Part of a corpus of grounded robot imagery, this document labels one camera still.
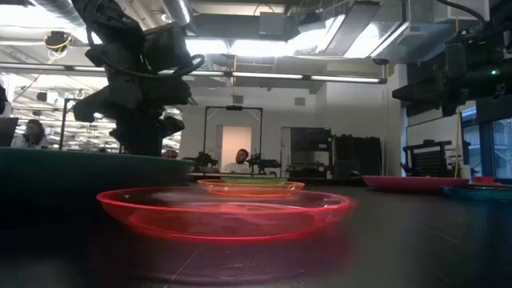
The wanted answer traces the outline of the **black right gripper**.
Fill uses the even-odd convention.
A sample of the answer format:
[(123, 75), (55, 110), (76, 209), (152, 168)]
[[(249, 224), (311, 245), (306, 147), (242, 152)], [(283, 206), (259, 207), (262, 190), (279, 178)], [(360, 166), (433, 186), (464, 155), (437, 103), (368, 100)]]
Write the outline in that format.
[(481, 98), (512, 94), (512, 44), (508, 30), (458, 32), (446, 43), (442, 80), (424, 78), (392, 91), (406, 102), (406, 115), (437, 111), (442, 117), (456, 113), (459, 105)]

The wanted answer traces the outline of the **pink plastic plate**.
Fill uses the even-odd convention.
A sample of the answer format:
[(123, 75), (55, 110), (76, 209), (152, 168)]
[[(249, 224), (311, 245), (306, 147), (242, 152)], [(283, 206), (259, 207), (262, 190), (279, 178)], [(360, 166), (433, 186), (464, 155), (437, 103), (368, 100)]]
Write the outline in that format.
[(379, 190), (436, 191), (443, 187), (464, 187), (469, 183), (464, 178), (396, 177), (363, 175), (362, 180)]

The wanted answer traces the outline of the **teal plastic plate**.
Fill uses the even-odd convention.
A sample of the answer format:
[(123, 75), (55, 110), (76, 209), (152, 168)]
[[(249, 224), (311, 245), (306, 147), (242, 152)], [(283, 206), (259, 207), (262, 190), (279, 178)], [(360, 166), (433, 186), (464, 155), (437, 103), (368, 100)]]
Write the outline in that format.
[(177, 185), (191, 166), (190, 161), (130, 154), (0, 147), (0, 209)]

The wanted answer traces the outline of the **blue plastic plate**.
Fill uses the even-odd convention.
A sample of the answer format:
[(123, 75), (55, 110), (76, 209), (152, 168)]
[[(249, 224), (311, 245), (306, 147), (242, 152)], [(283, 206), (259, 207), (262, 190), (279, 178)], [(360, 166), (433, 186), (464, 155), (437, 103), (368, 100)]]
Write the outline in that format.
[(444, 195), (476, 201), (512, 202), (512, 186), (461, 186), (442, 188)]

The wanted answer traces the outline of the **red transparent plastic plate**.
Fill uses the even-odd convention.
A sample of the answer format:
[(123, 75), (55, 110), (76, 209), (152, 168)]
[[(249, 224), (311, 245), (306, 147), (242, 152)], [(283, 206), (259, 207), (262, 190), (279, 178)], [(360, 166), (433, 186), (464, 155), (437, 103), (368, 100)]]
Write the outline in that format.
[(196, 242), (300, 238), (339, 223), (354, 207), (347, 196), (317, 191), (253, 198), (184, 186), (111, 190), (96, 199), (132, 230)]

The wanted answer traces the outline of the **orange transparent plastic plate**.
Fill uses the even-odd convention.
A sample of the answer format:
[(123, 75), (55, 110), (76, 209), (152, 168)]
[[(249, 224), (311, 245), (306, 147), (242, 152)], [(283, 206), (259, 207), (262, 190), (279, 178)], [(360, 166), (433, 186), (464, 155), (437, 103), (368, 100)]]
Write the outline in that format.
[(198, 180), (198, 184), (212, 194), (240, 197), (285, 197), (301, 191), (303, 182), (286, 182), (282, 185), (241, 185), (226, 183), (221, 179)]

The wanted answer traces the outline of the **black perforated cart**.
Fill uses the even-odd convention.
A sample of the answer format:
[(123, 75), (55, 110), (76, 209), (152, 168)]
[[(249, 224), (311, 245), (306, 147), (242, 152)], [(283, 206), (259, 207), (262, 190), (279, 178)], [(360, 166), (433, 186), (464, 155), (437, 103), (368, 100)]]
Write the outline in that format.
[(452, 141), (424, 140), (422, 144), (404, 146), (406, 160), (400, 166), (407, 177), (453, 177), (446, 160), (446, 148), (451, 145)]

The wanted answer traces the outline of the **person at white desk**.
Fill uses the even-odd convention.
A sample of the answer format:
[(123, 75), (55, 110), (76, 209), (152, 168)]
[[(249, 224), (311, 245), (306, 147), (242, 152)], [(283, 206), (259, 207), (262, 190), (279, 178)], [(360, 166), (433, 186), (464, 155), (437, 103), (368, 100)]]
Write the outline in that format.
[(251, 167), (246, 161), (249, 157), (249, 152), (245, 149), (240, 149), (235, 156), (235, 161), (224, 165), (221, 168), (222, 173), (228, 174), (250, 174)]

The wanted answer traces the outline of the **red box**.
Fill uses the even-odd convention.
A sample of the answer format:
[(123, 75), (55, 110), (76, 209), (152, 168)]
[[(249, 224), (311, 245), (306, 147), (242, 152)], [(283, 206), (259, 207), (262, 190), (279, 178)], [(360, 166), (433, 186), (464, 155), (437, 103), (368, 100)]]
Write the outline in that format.
[(473, 185), (483, 185), (483, 186), (500, 186), (501, 183), (498, 182), (492, 176), (474, 176), (471, 180)]

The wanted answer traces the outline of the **person beside monitor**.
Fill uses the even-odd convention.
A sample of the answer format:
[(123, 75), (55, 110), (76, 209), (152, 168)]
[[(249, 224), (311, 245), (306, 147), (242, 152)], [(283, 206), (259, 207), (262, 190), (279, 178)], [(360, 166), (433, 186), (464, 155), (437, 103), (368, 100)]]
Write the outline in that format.
[(13, 148), (48, 149), (50, 144), (40, 121), (31, 119), (26, 124), (25, 132), (15, 136), (10, 146)]

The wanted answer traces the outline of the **dark shelf unit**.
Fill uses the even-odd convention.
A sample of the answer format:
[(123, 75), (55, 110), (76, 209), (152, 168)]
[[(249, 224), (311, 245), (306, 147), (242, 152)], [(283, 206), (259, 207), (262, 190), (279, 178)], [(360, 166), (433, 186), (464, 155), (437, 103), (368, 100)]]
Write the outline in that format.
[(332, 166), (332, 140), (330, 128), (292, 127), (289, 176), (327, 179)]

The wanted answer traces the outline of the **long ceiling light bar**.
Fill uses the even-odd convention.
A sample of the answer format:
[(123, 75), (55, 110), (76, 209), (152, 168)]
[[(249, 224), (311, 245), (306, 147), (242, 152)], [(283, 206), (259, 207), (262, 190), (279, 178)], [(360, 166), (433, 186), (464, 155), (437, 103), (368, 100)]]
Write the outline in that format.
[(257, 79), (278, 79), (298, 80), (313, 82), (346, 82), (357, 84), (386, 84), (385, 78), (366, 78), (356, 76), (332, 76), (332, 75), (311, 75), (311, 74), (278, 74), (263, 72), (241, 72), (241, 71), (215, 71), (196, 70), (189, 73), (189, 76), (214, 77), (214, 78), (257, 78)]

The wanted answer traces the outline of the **dark computer monitor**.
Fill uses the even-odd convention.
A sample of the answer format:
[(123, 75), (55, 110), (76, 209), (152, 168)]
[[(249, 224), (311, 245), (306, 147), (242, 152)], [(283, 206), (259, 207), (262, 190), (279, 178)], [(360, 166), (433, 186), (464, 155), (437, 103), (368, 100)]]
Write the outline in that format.
[(0, 147), (10, 147), (16, 128), (18, 118), (0, 118)]

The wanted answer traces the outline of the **dark window frame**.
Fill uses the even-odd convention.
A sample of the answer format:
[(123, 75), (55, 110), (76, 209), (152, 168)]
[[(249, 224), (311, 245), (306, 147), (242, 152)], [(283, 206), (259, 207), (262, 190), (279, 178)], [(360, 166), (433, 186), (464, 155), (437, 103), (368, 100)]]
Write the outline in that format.
[(512, 182), (512, 95), (469, 102), (461, 120), (470, 175)]

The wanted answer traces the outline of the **black metal frame stand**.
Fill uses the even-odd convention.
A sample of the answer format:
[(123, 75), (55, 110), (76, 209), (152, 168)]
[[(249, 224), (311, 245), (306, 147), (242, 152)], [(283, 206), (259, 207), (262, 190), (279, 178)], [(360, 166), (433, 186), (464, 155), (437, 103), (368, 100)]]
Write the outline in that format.
[(65, 130), (66, 130), (66, 120), (67, 115), (71, 111), (71, 108), (69, 108), (69, 104), (71, 102), (76, 102), (76, 98), (65, 98), (64, 104), (62, 108), (62, 118), (61, 118), (61, 127), (60, 127), (60, 136), (59, 136), (59, 142), (58, 142), (58, 149), (62, 150), (64, 147), (64, 137), (65, 137)]

